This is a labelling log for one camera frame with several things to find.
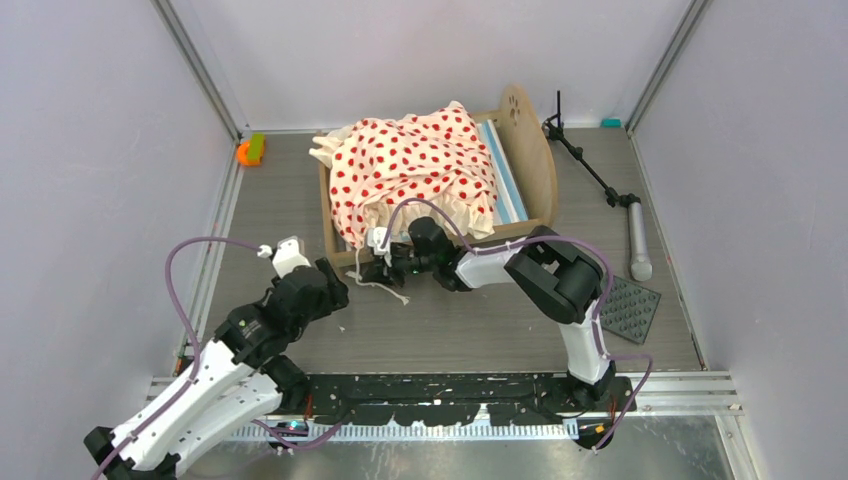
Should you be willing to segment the blue striped mattress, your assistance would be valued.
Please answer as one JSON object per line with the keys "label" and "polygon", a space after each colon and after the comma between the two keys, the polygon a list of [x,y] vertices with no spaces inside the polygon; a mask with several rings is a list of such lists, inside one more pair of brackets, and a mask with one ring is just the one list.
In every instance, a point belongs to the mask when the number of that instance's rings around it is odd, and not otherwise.
{"label": "blue striped mattress", "polygon": [[490,152],[495,169],[495,186],[498,198],[495,202],[494,225],[503,226],[526,222],[530,219],[510,162],[503,149],[495,122],[487,119],[478,124],[478,133]]}

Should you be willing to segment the strawberry print ruffled blanket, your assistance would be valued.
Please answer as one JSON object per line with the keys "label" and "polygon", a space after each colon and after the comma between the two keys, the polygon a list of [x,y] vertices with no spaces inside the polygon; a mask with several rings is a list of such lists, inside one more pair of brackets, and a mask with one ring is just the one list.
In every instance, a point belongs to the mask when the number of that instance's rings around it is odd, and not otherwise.
{"label": "strawberry print ruffled blanket", "polygon": [[360,256],[374,242],[408,239],[420,217],[476,239],[508,217],[490,138],[456,101],[429,115],[365,118],[313,141],[331,231],[354,253],[348,274],[360,286],[390,288],[366,274]]}

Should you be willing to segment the wooden pet bed frame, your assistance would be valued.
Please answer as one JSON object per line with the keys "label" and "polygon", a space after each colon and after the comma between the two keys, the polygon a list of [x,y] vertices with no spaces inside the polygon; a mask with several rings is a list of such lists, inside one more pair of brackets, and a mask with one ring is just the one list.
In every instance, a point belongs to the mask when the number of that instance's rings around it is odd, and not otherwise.
{"label": "wooden pet bed frame", "polygon": [[[508,85],[502,93],[498,107],[492,111],[470,113],[466,108],[465,110],[478,124],[487,119],[495,122],[499,139],[530,216],[526,222],[495,226],[493,234],[486,238],[476,239],[470,235],[464,235],[465,238],[471,243],[492,242],[527,234],[540,225],[552,225],[558,204],[556,171],[551,149],[542,133],[541,123],[524,89],[517,84]],[[321,162],[319,164],[326,252],[334,266],[351,267],[354,265],[354,253],[339,234],[331,231],[328,219],[329,208],[326,204],[327,195],[324,191],[327,174],[324,165]],[[360,260],[365,262],[368,257],[367,251],[364,251]]]}

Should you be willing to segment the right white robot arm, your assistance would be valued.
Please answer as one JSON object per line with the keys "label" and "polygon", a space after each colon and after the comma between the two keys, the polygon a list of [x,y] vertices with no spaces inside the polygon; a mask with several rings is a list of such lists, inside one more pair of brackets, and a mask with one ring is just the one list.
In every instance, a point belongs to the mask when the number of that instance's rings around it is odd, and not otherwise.
{"label": "right white robot arm", "polygon": [[409,242],[397,243],[385,227],[369,230],[366,246],[374,260],[361,282],[401,287],[407,276],[429,273],[451,292],[514,284],[558,324],[574,403],[591,411],[610,398],[616,367],[599,325],[604,273],[595,260],[548,227],[502,246],[472,250],[454,244],[430,217],[414,220],[408,236]]}

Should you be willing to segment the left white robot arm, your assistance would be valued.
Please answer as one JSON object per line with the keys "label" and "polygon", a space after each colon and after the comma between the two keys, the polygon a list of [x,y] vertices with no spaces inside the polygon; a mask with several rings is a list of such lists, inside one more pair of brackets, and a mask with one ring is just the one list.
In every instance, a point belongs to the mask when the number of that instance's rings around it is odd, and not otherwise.
{"label": "left white robot arm", "polygon": [[191,365],[147,406],[85,437],[94,478],[177,479],[246,424],[305,405],[308,380],[284,352],[310,323],[345,308],[348,288],[327,259],[308,260],[296,236],[254,250],[274,269],[270,287],[234,308],[205,345],[191,337]]}

